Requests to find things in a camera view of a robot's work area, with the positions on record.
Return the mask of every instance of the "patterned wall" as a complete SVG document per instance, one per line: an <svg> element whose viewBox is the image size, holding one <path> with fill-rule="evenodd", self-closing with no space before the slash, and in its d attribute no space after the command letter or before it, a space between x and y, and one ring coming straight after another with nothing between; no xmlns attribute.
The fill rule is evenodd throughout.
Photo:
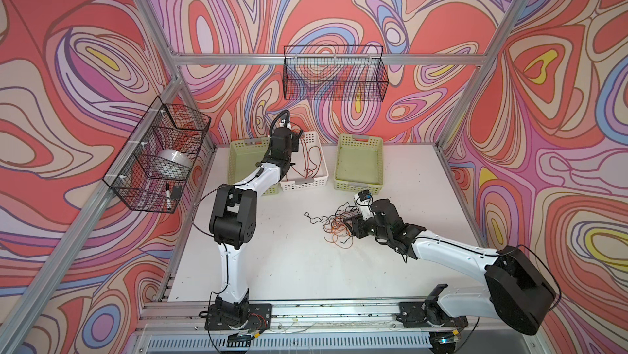
<svg viewBox="0 0 628 354"><path fill-rule="evenodd" d="M628 0L531 0L447 149L489 245L559 281L556 353L628 353L627 26Z"/></svg>
<svg viewBox="0 0 628 354"><path fill-rule="evenodd" d="M131 0L0 0L0 322L167 83ZM174 215L112 202L20 353L119 352L184 197Z"/></svg>
<svg viewBox="0 0 628 354"><path fill-rule="evenodd" d="M483 53L511 0L152 0L174 50L283 52L286 44L380 43L389 53ZM464 66L390 66L383 103L286 102L282 67L182 69L218 144L259 137L289 108L325 142L360 133L433 142L472 72Z"/></svg>

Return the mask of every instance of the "psychedelic pattern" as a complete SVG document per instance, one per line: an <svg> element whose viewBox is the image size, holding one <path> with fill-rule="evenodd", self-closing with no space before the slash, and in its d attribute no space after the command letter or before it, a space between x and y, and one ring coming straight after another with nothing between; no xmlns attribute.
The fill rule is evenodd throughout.
<svg viewBox="0 0 628 354"><path fill-rule="evenodd" d="M168 84L132 0L0 0L0 323ZM115 200L20 353L117 353L153 299L176 214Z"/></svg>
<svg viewBox="0 0 628 354"><path fill-rule="evenodd" d="M556 353L628 353L627 22L628 0L531 0L446 148L489 246L560 283Z"/></svg>
<svg viewBox="0 0 628 354"><path fill-rule="evenodd" d="M483 53L511 0L151 0L175 52L275 53L287 44L379 43L388 53ZM217 144L259 137L289 108L323 142L361 133L434 142L469 79L464 66L390 66L383 103L287 102L282 67L187 66Z"/></svg>

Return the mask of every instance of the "tangled cables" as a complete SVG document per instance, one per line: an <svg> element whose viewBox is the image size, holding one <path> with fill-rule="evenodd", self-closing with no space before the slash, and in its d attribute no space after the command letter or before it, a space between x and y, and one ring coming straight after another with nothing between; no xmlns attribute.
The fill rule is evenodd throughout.
<svg viewBox="0 0 628 354"><path fill-rule="evenodd" d="M351 231L346 225L346 221L357 215L359 210L356 205L351 205L347 201L342 204L333 215L329 215L328 217L310 217L309 213L304 213L303 215L310 219L311 224L322 223L323 230L326 233L331 234L331 240L325 238L325 241L329 243L334 243L337 247L343 249L349 249L353 246L353 236L351 235Z"/></svg>

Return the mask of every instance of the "wire mesh basket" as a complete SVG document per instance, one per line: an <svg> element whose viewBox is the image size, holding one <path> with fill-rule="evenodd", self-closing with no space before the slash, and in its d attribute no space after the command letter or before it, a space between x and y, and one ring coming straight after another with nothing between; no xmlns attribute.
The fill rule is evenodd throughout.
<svg viewBox="0 0 628 354"><path fill-rule="evenodd" d="M383 101L388 73L381 45L286 45L286 100Z"/></svg>
<svg viewBox="0 0 628 354"><path fill-rule="evenodd" d="M210 122L185 105L162 104L131 158L105 183L131 210L174 213Z"/></svg>

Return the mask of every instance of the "green plastic basket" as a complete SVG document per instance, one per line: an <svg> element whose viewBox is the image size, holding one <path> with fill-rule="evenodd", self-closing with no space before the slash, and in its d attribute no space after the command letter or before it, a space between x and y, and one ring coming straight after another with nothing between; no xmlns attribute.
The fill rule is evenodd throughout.
<svg viewBox="0 0 628 354"><path fill-rule="evenodd" d="M338 136L335 188L358 193L368 189L373 194L384 187L384 141L381 137Z"/></svg>
<svg viewBox="0 0 628 354"><path fill-rule="evenodd" d="M248 138L236 140L229 144L229 171L227 182L237 184L256 169L258 163L264 157L270 141L268 137ZM279 193L279 184L268 188L263 196Z"/></svg>

